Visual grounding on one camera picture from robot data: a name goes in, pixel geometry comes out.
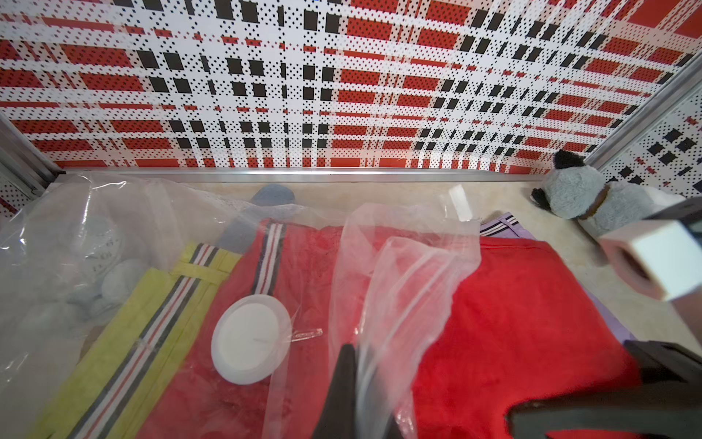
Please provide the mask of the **red trousers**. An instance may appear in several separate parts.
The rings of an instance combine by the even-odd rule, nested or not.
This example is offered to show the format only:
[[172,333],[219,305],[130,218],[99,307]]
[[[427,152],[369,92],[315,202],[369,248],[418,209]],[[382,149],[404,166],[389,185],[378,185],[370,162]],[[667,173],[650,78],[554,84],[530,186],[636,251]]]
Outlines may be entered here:
[[[210,343],[225,310],[265,292],[313,331],[292,345],[280,414],[285,438],[312,435],[331,367],[329,299],[342,230],[263,221],[215,296],[199,336],[142,438],[259,438],[270,380],[235,385],[215,370]],[[463,281],[440,338],[422,358],[412,396],[421,438],[505,438],[515,404],[603,376],[634,382],[634,362],[561,258],[546,243],[484,238],[482,262]]]

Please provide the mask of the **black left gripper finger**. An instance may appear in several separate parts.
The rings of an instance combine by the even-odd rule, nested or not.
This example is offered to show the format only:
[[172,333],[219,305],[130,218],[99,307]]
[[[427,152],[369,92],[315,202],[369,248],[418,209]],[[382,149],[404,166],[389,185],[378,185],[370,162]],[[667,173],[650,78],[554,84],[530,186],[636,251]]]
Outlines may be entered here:
[[[347,343],[339,350],[324,408],[312,438],[356,438],[356,375],[358,355],[356,348]],[[387,376],[374,371],[362,408],[373,413],[389,408],[389,389]]]

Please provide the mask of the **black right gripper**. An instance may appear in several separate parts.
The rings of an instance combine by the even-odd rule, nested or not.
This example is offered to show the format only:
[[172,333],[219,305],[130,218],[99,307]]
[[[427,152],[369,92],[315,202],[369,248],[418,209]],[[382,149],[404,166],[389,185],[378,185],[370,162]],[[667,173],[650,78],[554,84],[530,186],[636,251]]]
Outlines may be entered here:
[[588,377],[567,391],[513,405],[513,438],[571,433],[698,438],[701,435],[701,356],[671,340],[641,339],[599,298],[590,300],[634,362],[632,383]]

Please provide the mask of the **clear plastic vacuum bag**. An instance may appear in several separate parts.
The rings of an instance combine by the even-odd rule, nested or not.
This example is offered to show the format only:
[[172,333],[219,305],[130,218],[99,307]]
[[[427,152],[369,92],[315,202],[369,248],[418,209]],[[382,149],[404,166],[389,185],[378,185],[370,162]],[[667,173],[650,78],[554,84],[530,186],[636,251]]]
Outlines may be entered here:
[[[164,180],[89,174],[61,184],[4,225],[1,435],[32,438],[48,405],[127,302],[98,314],[67,302],[71,245],[85,219],[111,219],[139,246],[149,269],[170,272],[188,245],[216,246],[248,206],[249,200]],[[454,188],[420,205],[366,203],[345,211],[296,199],[287,208],[290,217],[264,221],[342,230],[329,299],[329,385],[340,348],[352,344],[358,355],[356,438],[415,437],[411,387],[420,361],[444,331],[458,286],[481,261],[479,225],[464,191]],[[291,347],[312,338],[314,332],[299,329],[287,311]],[[285,438],[280,370],[289,352],[264,379],[272,383],[272,409],[259,438]],[[390,387],[389,408],[376,413],[362,408],[374,371],[383,372]]]

